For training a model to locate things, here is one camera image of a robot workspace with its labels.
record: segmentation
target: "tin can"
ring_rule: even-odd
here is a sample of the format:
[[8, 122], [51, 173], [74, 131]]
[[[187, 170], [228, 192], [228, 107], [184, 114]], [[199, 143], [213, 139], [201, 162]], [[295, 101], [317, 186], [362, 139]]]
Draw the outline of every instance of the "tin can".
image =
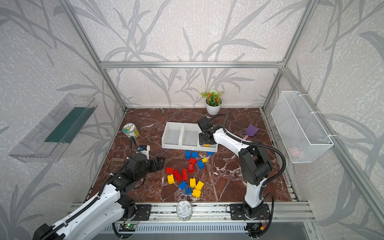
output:
[[182, 221], [187, 221], [192, 216], [192, 206], [188, 201], [181, 201], [176, 207], [177, 216]]
[[139, 136], [139, 130], [136, 128], [136, 126], [133, 123], [125, 124], [124, 127], [122, 128], [122, 131], [128, 137], [133, 136], [136, 139]]

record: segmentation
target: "white plastic tray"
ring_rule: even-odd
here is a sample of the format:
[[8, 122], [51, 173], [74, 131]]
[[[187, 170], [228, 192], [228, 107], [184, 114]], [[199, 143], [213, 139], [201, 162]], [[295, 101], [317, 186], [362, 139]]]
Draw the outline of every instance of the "white plastic tray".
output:
[[204, 147], [199, 144], [201, 130], [197, 123], [167, 122], [161, 137], [161, 147], [168, 149], [217, 152], [217, 144]]

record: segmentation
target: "brown plastic grate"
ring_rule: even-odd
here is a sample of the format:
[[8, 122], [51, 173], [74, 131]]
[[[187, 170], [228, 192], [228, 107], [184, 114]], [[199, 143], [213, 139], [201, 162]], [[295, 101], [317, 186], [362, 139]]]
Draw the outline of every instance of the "brown plastic grate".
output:
[[125, 158], [113, 157], [107, 167], [107, 172], [114, 173], [125, 163]]

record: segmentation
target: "leaf pattern wallpaper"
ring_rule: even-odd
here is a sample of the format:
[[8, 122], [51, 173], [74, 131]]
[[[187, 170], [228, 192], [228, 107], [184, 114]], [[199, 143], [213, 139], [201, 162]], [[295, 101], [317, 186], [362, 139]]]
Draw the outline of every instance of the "leaf pattern wallpaper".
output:
[[[307, 5], [307, 0], [70, 2], [102, 61], [281, 61]], [[223, 106], [258, 107], [277, 70], [143, 68], [108, 73], [127, 106], [204, 106], [199, 93], [217, 88], [226, 92]]]
[[[383, 13], [382, 0], [320, 2], [288, 62], [382, 196]], [[267, 113], [285, 90], [292, 89], [282, 79]], [[279, 136], [277, 143], [283, 147]], [[313, 163], [288, 166], [300, 199], [310, 202], [325, 239], [384, 239], [383, 228], [332, 150]]]
[[[82, 202], [123, 111], [57, 1], [0, 2], [0, 238], [28, 240]], [[8, 156], [68, 93], [98, 107], [57, 163]]]

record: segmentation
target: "silver can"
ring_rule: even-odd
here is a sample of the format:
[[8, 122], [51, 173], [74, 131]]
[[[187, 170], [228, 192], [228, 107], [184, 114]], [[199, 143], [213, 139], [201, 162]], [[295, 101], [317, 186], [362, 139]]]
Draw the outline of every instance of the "silver can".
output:
[[192, 206], [188, 201], [181, 201], [176, 207], [177, 216], [182, 221], [187, 221], [192, 216]]

